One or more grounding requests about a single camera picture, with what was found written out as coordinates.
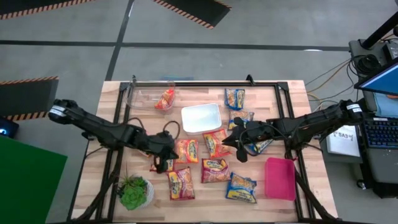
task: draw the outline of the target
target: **wooden table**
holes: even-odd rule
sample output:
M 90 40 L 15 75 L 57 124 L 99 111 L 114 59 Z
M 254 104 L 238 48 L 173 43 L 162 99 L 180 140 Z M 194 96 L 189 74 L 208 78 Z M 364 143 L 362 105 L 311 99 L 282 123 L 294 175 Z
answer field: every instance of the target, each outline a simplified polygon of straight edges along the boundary
M 289 83 L 290 97 L 296 117 L 310 113 L 310 105 L 303 81 L 287 81 Z M 118 97 L 120 82 L 104 82 L 99 99 L 97 116 L 109 121 L 113 120 L 116 99 Z M 161 94 L 163 90 L 155 88 L 140 88 L 143 95 Z M 285 114 L 288 114 L 285 97 L 282 95 Z M 178 87 L 174 108 L 170 114 L 159 114 L 155 111 L 132 109 L 131 117 L 140 118 L 148 134 L 161 132 L 164 124 L 170 120 L 176 120 L 180 124 L 181 109 L 185 106 L 200 105 L 205 103 L 217 103 L 219 105 L 222 127 L 226 128 L 229 120 L 228 109 L 224 105 L 224 87 Z M 244 109 L 253 111 L 255 120 L 265 121 L 269 118 L 278 118 L 275 90 L 268 87 L 247 87 Z M 172 134 L 175 128 L 168 128 Z M 202 135 L 187 136 L 182 130 L 179 139 L 197 139 L 199 141 L 199 159 L 208 158 Z M 319 146 L 318 141 L 311 144 Z M 97 142 L 90 143 L 88 153 L 99 147 Z M 143 209 L 127 211 L 117 200 L 114 209 L 114 222 L 291 222 L 297 220 L 293 202 L 277 199 L 269 199 L 264 195 L 264 163 L 268 157 L 283 158 L 285 152 L 282 141 L 274 141 L 266 151 L 257 157 L 250 157 L 246 163 L 240 163 L 236 159 L 236 151 L 224 157 L 231 171 L 243 177 L 250 177 L 257 181 L 257 204 L 249 204 L 236 200 L 225 199 L 226 182 L 201 184 L 201 164 L 178 164 L 177 169 L 190 166 L 195 189 L 195 200 L 170 201 L 169 185 L 165 174 L 149 172 L 150 160 L 142 156 L 137 150 L 125 148 L 121 176 L 128 174 L 141 175 L 148 179 L 155 187 L 155 198 L 152 203 Z M 307 170 L 310 188 L 320 203 L 330 214 L 337 217 L 333 196 L 331 194 L 328 176 L 320 151 L 308 147 L 303 151 L 305 167 Z M 106 150 L 103 149 L 92 154 L 85 161 L 81 175 L 78 193 L 73 209 L 72 218 L 81 215 L 100 190 L 104 169 Z M 302 207 L 306 214 L 304 194 L 300 194 Z M 109 197 L 106 197 L 104 214 L 108 211 Z

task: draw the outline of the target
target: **black keyboard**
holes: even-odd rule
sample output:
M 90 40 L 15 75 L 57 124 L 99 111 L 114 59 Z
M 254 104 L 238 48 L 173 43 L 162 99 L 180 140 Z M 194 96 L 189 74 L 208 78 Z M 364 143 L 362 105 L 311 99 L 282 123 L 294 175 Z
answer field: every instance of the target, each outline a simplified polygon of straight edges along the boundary
M 366 119 L 363 134 L 369 147 L 398 149 L 398 119 Z

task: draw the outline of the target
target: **concrete floor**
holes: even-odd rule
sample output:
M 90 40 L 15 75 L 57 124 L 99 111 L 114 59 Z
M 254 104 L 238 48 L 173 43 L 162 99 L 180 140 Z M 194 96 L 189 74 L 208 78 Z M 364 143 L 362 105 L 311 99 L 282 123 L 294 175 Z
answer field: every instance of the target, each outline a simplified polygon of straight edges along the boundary
M 224 2 L 232 11 L 215 29 L 207 30 L 150 0 L 135 0 L 124 42 L 347 47 L 348 41 L 366 38 L 397 10 L 393 0 Z M 97 0 L 0 21 L 0 40 L 115 42 L 127 3 Z M 95 113 L 113 47 L 0 45 L 0 53 L 0 81 L 58 75 L 57 98 L 76 100 Z M 251 74 L 257 80 L 309 81 L 348 58 L 348 52 L 332 51 L 122 48 L 112 80 L 127 80 L 133 74 L 140 80 L 165 75 L 242 80 Z M 341 72 L 314 94 L 328 97 L 349 85 Z M 332 100 L 355 97 L 350 90 Z M 65 221 L 87 142 L 79 129 L 49 120 L 23 121 L 20 126 L 20 141 L 68 156 L 47 217 L 47 223 Z M 340 218 L 396 223 L 398 200 L 381 200 L 358 189 L 348 164 L 326 163 L 326 168 Z

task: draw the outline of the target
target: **potted plant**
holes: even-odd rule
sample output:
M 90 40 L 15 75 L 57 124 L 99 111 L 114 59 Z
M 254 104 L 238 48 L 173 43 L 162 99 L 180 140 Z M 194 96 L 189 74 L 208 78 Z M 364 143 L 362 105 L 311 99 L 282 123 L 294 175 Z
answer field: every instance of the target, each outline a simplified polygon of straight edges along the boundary
M 126 172 L 117 194 L 127 210 L 134 210 L 150 204 L 154 198 L 154 187 L 148 180 L 133 175 L 129 177 Z

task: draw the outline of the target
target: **pink container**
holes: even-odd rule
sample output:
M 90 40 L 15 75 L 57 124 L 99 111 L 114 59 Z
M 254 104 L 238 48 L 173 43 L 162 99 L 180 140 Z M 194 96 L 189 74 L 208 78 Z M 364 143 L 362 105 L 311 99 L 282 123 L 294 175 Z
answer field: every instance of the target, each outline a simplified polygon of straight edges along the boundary
M 290 159 L 269 158 L 265 169 L 266 196 L 293 201 L 296 198 L 293 161 Z

